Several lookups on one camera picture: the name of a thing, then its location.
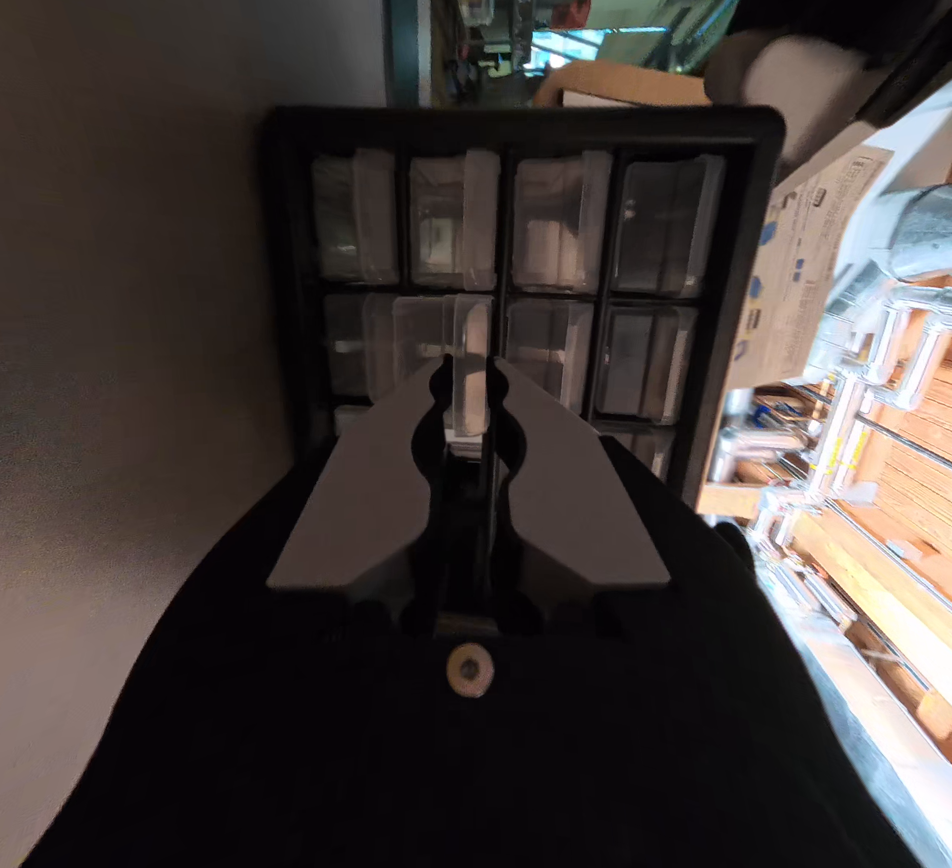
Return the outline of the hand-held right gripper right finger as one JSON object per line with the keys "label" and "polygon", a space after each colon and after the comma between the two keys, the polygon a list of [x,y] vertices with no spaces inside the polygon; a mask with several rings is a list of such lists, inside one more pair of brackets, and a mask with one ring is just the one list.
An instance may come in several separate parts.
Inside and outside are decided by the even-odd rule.
{"label": "hand-held right gripper right finger", "polygon": [[496,456],[490,587],[540,612],[671,577],[595,429],[510,362],[487,366]]}

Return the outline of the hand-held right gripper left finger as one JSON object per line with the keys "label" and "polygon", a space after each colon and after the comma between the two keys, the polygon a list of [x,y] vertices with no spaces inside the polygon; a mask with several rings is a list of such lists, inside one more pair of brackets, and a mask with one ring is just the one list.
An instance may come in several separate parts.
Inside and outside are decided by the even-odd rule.
{"label": "hand-held right gripper left finger", "polygon": [[341,434],[267,578],[392,612],[414,598],[439,520],[453,359],[432,359]]}

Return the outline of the small clear plastic drawer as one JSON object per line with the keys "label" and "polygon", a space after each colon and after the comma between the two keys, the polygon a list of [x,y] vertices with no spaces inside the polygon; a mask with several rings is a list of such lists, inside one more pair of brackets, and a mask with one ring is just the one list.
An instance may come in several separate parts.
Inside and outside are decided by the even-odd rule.
{"label": "small clear plastic drawer", "polygon": [[489,421],[485,393],[492,313],[492,298],[482,294],[370,294],[362,311],[367,397],[378,402],[429,361],[449,355],[446,429],[454,441],[480,438]]}

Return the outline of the set of clear drawers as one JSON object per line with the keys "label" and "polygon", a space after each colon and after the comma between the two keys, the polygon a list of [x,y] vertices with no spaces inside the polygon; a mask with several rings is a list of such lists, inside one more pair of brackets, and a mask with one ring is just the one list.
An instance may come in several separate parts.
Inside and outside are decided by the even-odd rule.
{"label": "set of clear drawers", "polygon": [[[522,299],[502,306],[494,297],[502,158],[487,149],[450,157],[411,158],[411,294],[383,291],[398,284],[392,182],[396,158],[361,149],[349,158],[319,156],[311,166],[318,265],[330,281],[373,285],[334,289],[321,301],[331,391],[367,397],[363,302],[372,293],[429,296],[488,295],[493,300],[491,342],[531,381],[576,415],[584,414],[589,363],[596,361],[593,303],[599,255],[606,240],[605,208],[612,160],[604,150],[526,159],[516,170],[511,277],[523,290],[578,292],[578,299]],[[664,481],[681,418],[686,356],[700,321],[714,211],[725,169],[721,157],[696,155],[672,164],[632,165],[624,174],[621,233],[610,285],[647,294],[649,303],[615,307],[601,348],[606,376],[595,402],[601,412],[644,423],[593,425],[612,436]],[[339,437],[374,405],[333,410]],[[451,450],[476,460],[482,436],[454,441]]]}

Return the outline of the black drawer cabinet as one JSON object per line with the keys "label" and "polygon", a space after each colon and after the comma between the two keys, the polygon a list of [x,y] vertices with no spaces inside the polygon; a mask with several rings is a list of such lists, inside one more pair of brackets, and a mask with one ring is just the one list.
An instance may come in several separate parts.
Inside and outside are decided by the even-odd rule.
{"label": "black drawer cabinet", "polygon": [[276,336],[295,462],[305,462],[334,438],[333,410],[367,405],[369,399],[331,391],[321,301],[334,289],[373,285],[327,280],[319,271],[310,167],[320,155],[350,156],[359,148],[396,157],[392,182],[399,281],[383,291],[411,294],[410,181],[412,155],[457,155],[464,143],[488,148],[502,158],[498,194],[497,275],[494,297],[502,306],[522,299],[578,299],[571,291],[523,290],[511,276],[515,231],[516,170],[530,156],[580,155],[604,150],[612,160],[605,208],[606,240],[599,255],[592,347],[583,396],[583,415],[606,426],[644,423],[624,413],[601,412],[597,384],[607,375],[601,348],[615,307],[649,303],[648,295],[615,288],[612,274],[621,233],[624,174],[632,165],[672,164],[688,155],[723,160],[725,177],[714,211],[712,247],[702,277],[700,324],[684,369],[684,409],[675,423],[667,486],[687,505],[696,505],[707,475],[708,454],[720,419],[734,334],[766,216],[783,128],[769,109],[539,109],[437,111],[344,108],[278,108],[259,131],[257,169],[276,307]]}

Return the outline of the cardboard box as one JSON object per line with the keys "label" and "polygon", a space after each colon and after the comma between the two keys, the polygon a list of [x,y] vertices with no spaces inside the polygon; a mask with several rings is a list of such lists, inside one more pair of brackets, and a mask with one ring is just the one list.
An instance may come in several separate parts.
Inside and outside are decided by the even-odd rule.
{"label": "cardboard box", "polygon": [[622,63],[573,61],[544,77],[535,109],[699,108],[711,106],[701,78]]}

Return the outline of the printed instruction poster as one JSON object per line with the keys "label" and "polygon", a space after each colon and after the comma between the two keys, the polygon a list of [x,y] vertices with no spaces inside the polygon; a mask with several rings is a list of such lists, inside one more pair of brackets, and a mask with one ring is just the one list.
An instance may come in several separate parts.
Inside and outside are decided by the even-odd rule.
{"label": "printed instruction poster", "polygon": [[726,389],[771,385],[803,373],[834,281],[843,234],[893,157],[888,149],[857,146],[772,194]]}

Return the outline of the metal ceiling pipes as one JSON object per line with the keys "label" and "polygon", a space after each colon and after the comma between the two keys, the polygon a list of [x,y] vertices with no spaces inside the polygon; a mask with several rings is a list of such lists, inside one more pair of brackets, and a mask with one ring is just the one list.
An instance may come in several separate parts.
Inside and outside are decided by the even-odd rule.
{"label": "metal ceiling pipes", "polygon": [[895,640],[917,622],[949,647],[950,282],[895,289],[861,352],[821,386],[785,386],[813,438],[736,428],[697,508],[792,548]]}

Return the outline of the silver ventilation duct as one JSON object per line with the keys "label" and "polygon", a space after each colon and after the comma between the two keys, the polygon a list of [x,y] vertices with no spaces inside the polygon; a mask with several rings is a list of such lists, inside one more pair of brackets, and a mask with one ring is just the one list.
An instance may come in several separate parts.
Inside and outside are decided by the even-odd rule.
{"label": "silver ventilation duct", "polygon": [[845,346],[871,311],[898,284],[914,284],[951,269],[951,185],[936,184],[877,196],[863,209],[848,263],[837,274],[818,337]]}

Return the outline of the blue partition post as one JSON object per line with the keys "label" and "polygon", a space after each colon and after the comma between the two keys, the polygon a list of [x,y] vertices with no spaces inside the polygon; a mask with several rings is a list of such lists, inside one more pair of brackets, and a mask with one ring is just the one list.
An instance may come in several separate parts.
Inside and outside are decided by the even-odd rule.
{"label": "blue partition post", "polygon": [[382,0],[384,74],[390,108],[420,107],[419,0]]}

